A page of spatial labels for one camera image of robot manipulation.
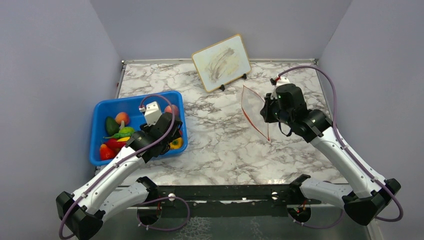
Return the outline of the green chili pepper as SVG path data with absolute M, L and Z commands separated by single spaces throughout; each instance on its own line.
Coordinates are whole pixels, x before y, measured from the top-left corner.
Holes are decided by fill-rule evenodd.
M 121 139 L 130 137 L 135 132 L 135 129 L 127 126 L 120 129 L 117 133 L 114 133 L 112 136 L 104 137 L 104 139 Z

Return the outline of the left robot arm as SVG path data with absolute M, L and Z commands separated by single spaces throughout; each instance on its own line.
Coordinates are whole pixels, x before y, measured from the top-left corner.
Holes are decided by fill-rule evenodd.
M 59 238 L 77 237 L 89 240 L 110 217 L 123 209 L 142 202 L 152 205 L 157 191 L 142 182 L 134 183 L 123 193 L 115 189 L 135 170 L 152 158 L 166 154 L 170 143 L 180 137 L 183 125 L 180 117 L 171 112 L 159 112 L 154 119 L 144 115 L 146 123 L 133 132 L 115 158 L 96 176 L 72 193 L 63 191 L 55 199 L 59 226 Z

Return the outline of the clear zip top bag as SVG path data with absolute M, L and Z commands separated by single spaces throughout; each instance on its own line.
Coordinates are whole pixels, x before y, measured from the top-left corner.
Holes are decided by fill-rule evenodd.
M 243 85 L 241 92 L 241 111 L 253 129 L 254 133 L 265 143 L 270 142 L 269 124 L 264 122 L 260 111 L 264 107 L 265 100 L 254 90 Z

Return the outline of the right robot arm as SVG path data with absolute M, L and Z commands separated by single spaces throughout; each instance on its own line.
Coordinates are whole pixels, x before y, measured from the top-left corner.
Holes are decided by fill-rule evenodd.
M 288 190 L 292 202 L 300 204 L 306 199 L 326 202 L 344 210 L 357 224 L 367 226 L 396 199 L 401 184 L 373 170 L 343 143 L 332 120 L 319 109 L 309 109 L 302 90 L 295 84 L 279 85 L 267 93 L 260 115 L 266 123 L 289 126 L 290 134 L 300 136 L 319 150 L 348 182 L 346 186 L 337 186 L 303 174 Z

